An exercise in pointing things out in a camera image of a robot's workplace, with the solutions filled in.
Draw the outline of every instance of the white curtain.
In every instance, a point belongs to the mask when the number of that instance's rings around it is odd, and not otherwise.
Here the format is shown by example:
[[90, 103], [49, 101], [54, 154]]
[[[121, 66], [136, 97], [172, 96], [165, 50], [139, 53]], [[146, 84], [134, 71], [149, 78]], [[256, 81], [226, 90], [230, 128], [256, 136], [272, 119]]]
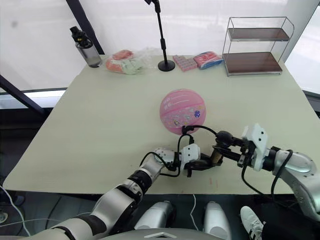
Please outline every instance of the white curtain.
[[86, 65], [65, 0], [0, 1], [0, 72], [20, 90], [68, 87]]
[[[80, 0], [106, 54], [160, 47], [153, 3]], [[160, 0], [167, 52], [221, 53], [229, 17], [287, 16], [295, 25], [285, 60], [319, 0]], [[0, 0], [0, 72], [20, 90], [68, 87], [86, 62], [69, 30], [65, 0]]]
[[[319, 0], [159, 0], [170, 55], [222, 53], [229, 17], [287, 16], [295, 33], [286, 60]], [[104, 51], [160, 47], [153, 3], [144, 0], [80, 0]]]

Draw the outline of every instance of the shoe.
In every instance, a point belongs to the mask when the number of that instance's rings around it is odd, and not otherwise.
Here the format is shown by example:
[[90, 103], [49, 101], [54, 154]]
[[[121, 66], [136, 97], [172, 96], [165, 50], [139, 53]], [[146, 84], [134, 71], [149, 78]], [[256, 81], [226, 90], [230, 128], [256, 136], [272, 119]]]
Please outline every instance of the shoe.
[[262, 240], [261, 234], [264, 225], [255, 212], [248, 206], [243, 206], [240, 211], [241, 221], [251, 240]]

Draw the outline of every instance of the snack package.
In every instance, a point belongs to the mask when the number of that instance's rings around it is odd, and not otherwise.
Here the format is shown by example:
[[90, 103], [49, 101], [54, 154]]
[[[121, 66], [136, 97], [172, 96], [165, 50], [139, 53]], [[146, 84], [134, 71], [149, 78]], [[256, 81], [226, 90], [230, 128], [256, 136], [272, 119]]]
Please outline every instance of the snack package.
[[153, 48], [145, 48], [135, 53], [124, 49], [108, 57], [105, 67], [111, 72], [120, 74], [138, 74], [143, 69], [156, 68], [156, 66], [153, 66], [152, 56], [158, 52], [158, 50]]
[[207, 69], [213, 65], [218, 65], [223, 61], [221, 56], [213, 51], [200, 53], [199, 55], [195, 56], [193, 60], [195, 60], [195, 62], [198, 64], [199, 69]]
[[189, 71], [191, 69], [196, 69], [198, 67], [198, 64], [193, 58], [186, 58], [182, 55], [174, 55], [173, 60], [175, 63], [180, 67], [182, 72]]

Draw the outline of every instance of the table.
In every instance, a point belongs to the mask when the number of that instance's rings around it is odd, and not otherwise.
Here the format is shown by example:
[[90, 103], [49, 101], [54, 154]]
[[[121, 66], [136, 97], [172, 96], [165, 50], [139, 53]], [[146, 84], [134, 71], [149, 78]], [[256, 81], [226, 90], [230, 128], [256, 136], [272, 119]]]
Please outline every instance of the table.
[[[155, 57], [156, 64], [160, 58]], [[159, 118], [164, 96], [192, 89], [204, 99], [205, 126], [240, 137], [259, 123], [268, 146], [310, 156], [320, 168], [320, 121], [283, 62], [281, 75], [227, 77], [223, 64], [205, 70], [158, 69], [124, 75], [86, 66], [74, 79], [32, 143], [6, 178], [16, 191], [102, 194], [131, 175], [157, 147], [176, 149], [178, 136]], [[194, 134], [201, 152], [211, 154], [214, 136]], [[160, 176], [150, 194], [253, 194], [241, 181], [241, 168], [224, 159], [221, 166], [194, 171], [191, 178]], [[274, 176], [248, 169], [248, 182], [270, 192]], [[281, 180], [276, 193], [292, 193]]]

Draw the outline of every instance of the wooden shelf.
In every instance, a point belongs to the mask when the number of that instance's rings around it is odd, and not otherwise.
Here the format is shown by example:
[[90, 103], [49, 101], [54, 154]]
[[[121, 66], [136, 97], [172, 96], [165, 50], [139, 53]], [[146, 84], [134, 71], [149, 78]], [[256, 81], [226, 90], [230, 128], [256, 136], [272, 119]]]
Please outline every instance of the wooden shelf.
[[228, 76], [282, 73], [271, 52], [225, 53], [223, 59]]
[[289, 41], [289, 36], [282, 28], [228, 28], [229, 38], [233, 42]]

